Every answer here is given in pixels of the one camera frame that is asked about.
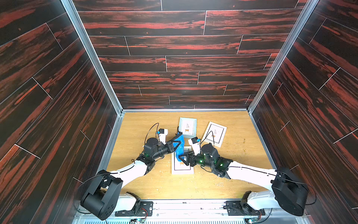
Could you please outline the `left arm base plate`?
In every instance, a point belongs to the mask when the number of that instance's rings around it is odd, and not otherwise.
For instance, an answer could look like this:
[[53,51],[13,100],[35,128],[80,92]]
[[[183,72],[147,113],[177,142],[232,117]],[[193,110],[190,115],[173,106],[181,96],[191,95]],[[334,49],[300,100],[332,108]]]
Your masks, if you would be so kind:
[[117,211],[116,217],[151,217],[153,215],[153,201],[140,201],[129,211]]

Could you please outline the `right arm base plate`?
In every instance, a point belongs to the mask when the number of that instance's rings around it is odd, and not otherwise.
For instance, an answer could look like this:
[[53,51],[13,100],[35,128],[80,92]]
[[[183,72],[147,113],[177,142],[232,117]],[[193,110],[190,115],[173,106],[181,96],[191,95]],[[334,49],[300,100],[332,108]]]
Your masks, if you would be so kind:
[[247,203],[241,201],[226,201],[223,209],[227,210],[229,216],[264,216],[264,210],[254,210]]

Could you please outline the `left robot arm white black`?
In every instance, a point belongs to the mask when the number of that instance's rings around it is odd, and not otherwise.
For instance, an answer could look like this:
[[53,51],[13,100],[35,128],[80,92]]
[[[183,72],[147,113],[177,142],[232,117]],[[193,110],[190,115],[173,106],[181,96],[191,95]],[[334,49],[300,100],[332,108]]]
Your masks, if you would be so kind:
[[89,214],[100,220],[106,220],[114,212],[126,212],[128,215],[140,215],[140,198],[130,192],[121,194],[124,186],[133,180],[148,174],[159,158],[184,148],[182,132],[168,142],[163,143],[156,138],[150,138],[144,144],[144,151],[134,160],[133,164],[108,172],[99,171],[95,176],[84,181],[84,191],[80,197],[80,205]]

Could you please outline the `white picture frame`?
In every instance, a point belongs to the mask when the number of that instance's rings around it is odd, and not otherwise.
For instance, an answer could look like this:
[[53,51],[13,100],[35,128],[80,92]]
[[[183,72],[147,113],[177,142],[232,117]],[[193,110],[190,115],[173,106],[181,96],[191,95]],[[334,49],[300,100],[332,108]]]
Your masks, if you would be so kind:
[[186,166],[184,162],[181,160],[178,160],[176,157],[176,152],[172,153],[172,171],[171,174],[173,175],[193,175],[194,174],[194,168],[190,166]]

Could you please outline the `white picture frame deer print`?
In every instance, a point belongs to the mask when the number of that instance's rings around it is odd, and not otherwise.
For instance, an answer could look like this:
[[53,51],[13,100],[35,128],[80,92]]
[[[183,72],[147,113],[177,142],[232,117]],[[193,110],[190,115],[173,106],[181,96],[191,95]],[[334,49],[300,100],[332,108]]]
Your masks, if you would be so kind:
[[202,142],[213,144],[215,147],[221,147],[227,131],[227,127],[209,122],[207,129],[202,137]]

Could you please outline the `blue microfiber cloth black trim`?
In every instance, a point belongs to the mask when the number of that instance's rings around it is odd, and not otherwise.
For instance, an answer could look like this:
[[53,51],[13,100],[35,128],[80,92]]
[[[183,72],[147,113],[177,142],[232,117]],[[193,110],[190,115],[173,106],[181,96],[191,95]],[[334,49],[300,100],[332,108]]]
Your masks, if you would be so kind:
[[180,155],[184,154],[185,141],[184,141],[183,133],[179,130],[179,127],[177,129],[177,134],[175,136],[174,141],[175,141],[176,147],[177,147],[175,150],[175,153],[176,153],[175,157],[178,162],[181,162]]

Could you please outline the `grey-green picture frame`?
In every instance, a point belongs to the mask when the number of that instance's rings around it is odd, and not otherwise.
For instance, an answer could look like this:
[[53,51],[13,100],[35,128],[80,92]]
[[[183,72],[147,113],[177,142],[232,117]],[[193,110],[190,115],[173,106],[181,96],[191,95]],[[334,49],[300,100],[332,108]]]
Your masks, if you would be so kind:
[[196,137],[197,119],[180,117],[179,131],[183,133],[184,138],[192,139]]

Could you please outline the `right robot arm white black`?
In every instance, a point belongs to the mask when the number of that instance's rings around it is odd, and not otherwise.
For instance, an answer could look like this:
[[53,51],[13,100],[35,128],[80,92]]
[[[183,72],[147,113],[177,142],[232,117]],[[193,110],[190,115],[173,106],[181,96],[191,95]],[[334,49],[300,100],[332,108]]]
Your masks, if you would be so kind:
[[240,201],[246,213],[261,209],[283,209],[295,216],[302,216],[306,207],[309,188],[289,169],[261,169],[221,157],[211,143],[194,147],[192,151],[176,150],[177,158],[186,166],[209,167],[220,178],[241,180],[261,186],[262,192],[247,191]]

